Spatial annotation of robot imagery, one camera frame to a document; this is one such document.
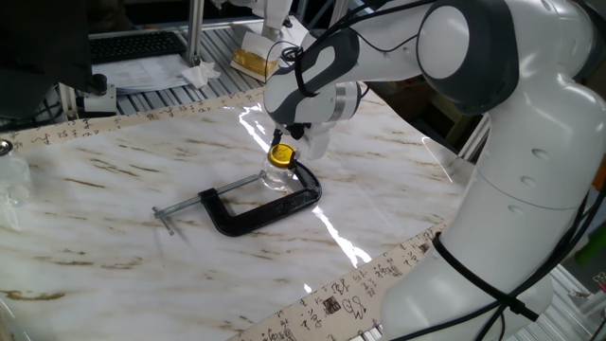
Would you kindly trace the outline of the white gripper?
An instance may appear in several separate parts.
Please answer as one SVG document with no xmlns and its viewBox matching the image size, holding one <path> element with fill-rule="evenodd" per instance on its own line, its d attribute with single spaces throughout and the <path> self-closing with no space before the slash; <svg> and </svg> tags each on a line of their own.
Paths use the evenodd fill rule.
<svg viewBox="0 0 606 341">
<path fill-rule="evenodd" d="M 304 144 L 307 146 L 306 155 L 310 160 L 317 160 L 324 156 L 330 144 L 330 123 L 312 124 L 304 130 Z M 281 141 L 283 133 L 275 128 L 271 146 L 274 147 Z M 292 153 L 288 169 L 294 170 L 297 164 L 297 152 Z"/>
</svg>

